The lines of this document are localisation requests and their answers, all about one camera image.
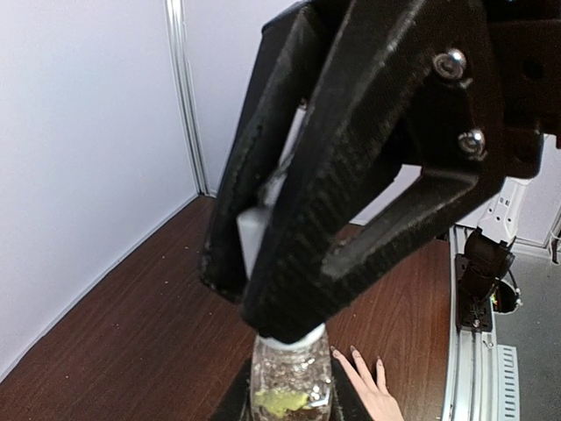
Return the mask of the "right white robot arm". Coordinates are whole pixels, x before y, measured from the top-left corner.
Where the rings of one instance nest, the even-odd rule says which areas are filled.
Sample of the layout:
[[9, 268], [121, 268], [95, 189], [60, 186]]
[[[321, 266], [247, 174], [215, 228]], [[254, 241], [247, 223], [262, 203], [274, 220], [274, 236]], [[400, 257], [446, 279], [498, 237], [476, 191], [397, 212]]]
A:
[[475, 315], [559, 132], [559, 2], [300, 1], [263, 27], [202, 282], [292, 344], [484, 206]]

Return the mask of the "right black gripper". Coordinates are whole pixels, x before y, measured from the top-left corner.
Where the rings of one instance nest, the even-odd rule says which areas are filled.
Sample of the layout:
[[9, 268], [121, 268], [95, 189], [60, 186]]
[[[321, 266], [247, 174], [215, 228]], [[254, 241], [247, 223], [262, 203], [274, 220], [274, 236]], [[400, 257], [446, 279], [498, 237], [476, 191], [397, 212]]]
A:
[[263, 171], [303, 98], [313, 147], [356, 177], [412, 164], [529, 179], [560, 132], [557, 1], [307, 1], [262, 34]]

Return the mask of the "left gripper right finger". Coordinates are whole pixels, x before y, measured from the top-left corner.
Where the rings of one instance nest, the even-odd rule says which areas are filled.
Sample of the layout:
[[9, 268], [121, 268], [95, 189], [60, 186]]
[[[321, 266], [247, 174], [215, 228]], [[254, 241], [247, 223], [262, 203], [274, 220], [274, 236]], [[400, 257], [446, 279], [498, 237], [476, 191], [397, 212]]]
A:
[[330, 421], [372, 421], [342, 365], [334, 357], [331, 358], [331, 371], [333, 397]]

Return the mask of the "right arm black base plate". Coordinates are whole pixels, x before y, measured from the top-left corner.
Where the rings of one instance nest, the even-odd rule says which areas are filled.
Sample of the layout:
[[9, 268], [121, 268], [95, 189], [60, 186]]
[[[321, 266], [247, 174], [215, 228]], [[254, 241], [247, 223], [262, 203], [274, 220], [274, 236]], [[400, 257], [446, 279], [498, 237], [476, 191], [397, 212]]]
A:
[[491, 282], [479, 276], [471, 262], [461, 253], [455, 256], [456, 314], [458, 330], [491, 332], [493, 329], [490, 302]]

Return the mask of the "glitter nail polish bottle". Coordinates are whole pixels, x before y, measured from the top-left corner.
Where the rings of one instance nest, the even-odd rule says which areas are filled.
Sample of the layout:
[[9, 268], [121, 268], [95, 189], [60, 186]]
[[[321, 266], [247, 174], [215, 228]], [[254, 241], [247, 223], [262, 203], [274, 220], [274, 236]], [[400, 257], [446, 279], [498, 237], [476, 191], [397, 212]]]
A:
[[254, 420], [328, 420], [332, 391], [325, 325], [292, 344], [261, 336], [255, 339], [250, 380]]

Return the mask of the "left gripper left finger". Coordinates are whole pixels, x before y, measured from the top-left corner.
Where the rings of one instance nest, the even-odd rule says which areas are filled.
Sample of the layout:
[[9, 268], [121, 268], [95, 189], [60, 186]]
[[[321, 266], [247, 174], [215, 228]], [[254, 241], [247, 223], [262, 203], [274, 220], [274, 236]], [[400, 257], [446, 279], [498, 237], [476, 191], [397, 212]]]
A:
[[250, 359], [246, 360], [212, 414], [212, 421], [252, 420], [250, 402], [251, 367], [252, 361]]

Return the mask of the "person's bare hand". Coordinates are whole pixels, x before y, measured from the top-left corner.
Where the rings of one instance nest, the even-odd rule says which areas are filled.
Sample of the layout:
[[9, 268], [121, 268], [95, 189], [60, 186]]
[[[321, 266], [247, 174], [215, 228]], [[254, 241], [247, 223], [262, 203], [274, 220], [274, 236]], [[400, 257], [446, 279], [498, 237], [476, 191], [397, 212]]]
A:
[[332, 356], [342, 366], [370, 418], [375, 421], [403, 421], [401, 408], [387, 388], [382, 359], [376, 360], [373, 377], [360, 351], [355, 346], [350, 346], [350, 350], [354, 364], [338, 349], [330, 346]]

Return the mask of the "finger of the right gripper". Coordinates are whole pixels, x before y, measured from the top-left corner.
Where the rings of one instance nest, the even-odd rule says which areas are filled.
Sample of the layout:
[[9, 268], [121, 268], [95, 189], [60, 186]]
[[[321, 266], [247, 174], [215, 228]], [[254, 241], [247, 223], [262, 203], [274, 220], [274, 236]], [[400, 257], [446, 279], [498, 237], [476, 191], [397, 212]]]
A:
[[502, 186], [503, 96], [481, 1], [353, 1], [240, 307], [293, 343]]
[[294, 4], [262, 28], [201, 260], [202, 283], [231, 303], [240, 302], [247, 283], [237, 216], [256, 204], [276, 168], [296, 108], [310, 98], [347, 9]]

